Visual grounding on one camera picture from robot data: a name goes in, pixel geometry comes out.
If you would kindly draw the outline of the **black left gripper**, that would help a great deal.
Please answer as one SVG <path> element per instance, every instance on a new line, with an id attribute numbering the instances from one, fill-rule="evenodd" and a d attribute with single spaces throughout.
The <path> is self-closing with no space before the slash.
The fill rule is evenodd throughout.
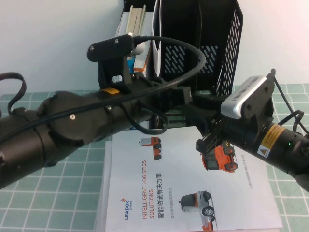
<path id="1" fill-rule="evenodd" d="M 151 81 L 141 72 L 126 74 L 120 90 L 120 126 L 139 127 L 152 117 L 166 121 L 165 112 L 192 102 L 190 87 L 165 85 L 161 79 Z"/>

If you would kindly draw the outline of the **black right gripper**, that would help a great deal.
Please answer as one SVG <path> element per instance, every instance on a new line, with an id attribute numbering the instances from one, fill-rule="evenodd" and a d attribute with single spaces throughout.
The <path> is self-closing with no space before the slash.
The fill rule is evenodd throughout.
<path id="1" fill-rule="evenodd" d="M 215 149 L 224 141 L 230 142 L 238 148 L 244 148 L 244 120 L 222 117 L 219 121 L 212 121 L 214 111 L 221 109 L 223 96 L 211 94 L 193 95 L 193 105 L 184 107 L 187 126 L 195 126 L 201 139 L 196 142 L 196 150 L 203 155 Z"/>

